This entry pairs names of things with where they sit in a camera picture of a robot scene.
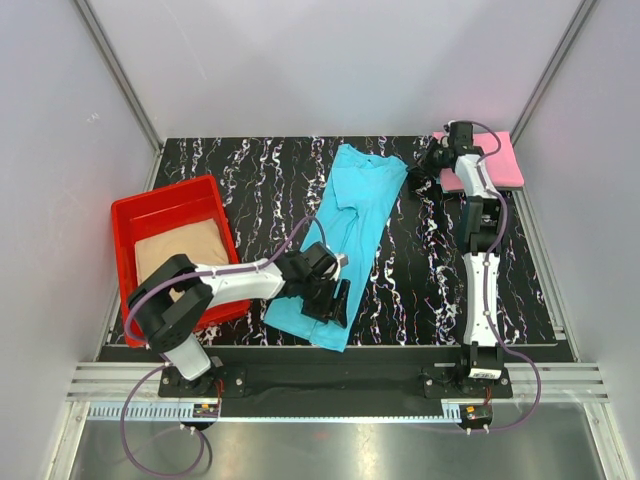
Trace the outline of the turquoise t shirt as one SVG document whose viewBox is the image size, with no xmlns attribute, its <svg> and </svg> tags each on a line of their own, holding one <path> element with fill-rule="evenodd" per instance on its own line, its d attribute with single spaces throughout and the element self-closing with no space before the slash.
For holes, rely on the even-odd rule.
<svg viewBox="0 0 640 480">
<path fill-rule="evenodd" d="M 273 300 L 264 317 L 266 325 L 324 349 L 345 350 L 385 225 L 406 177 L 407 165 L 395 156 L 362 153 L 349 144 L 338 147 L 315 214 L 320 225 L 310 228 L 302 247 L 325 234 L 330 250 L 347 256 L 348 264 L 340 274 L 350 282 L 346 326 L 303 314 L 298 297 Z"/>
</svg>

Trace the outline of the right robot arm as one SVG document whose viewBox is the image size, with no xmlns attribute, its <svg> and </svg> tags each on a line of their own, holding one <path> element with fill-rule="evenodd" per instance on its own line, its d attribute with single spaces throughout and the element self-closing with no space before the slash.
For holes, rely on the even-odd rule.
<svg viewBox="0 0 640 480">
<path fill-rule="evenodd" d="M 511 212 L 487 167 L 487 160 L 500 152 L 502 142 L 492 133 L 495 141 L 492 150 L 477 145 L 474 128 L 479 125 L 470 120 L 448 122 L 440 138 L 429 138 L 425 150 L 409 170 L 412 180 L 424 182 L 450 169 L 462 184 L 465 204 L 458 248 L 466 272 L 467 317 L 461 357 L 449 382 L 470 397 L 499 383 L 503 373 L 503 340 L 497 322 L 497 276 Z"/>
</svg>

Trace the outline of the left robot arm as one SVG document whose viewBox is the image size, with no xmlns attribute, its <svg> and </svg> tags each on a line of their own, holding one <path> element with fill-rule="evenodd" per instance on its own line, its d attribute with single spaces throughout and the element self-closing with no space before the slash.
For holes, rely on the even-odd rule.
<svg viewBox="0 0 640 480">
<path fill-rule="evenodd" d="M 185 254 L 165 261 L 129 296 L 125 330 L 160 355 L 196 396 L 215 386 L 213 361 L 195 336 L 207 310 L 245 300 L 297 298 L 301 313 L 322 323 L 347 326 L 350 282 L 340 277 L 349 263 L 318 241 L 305 250 L 278 251 L 251 263 L 209 266 Z"/>
</svg>

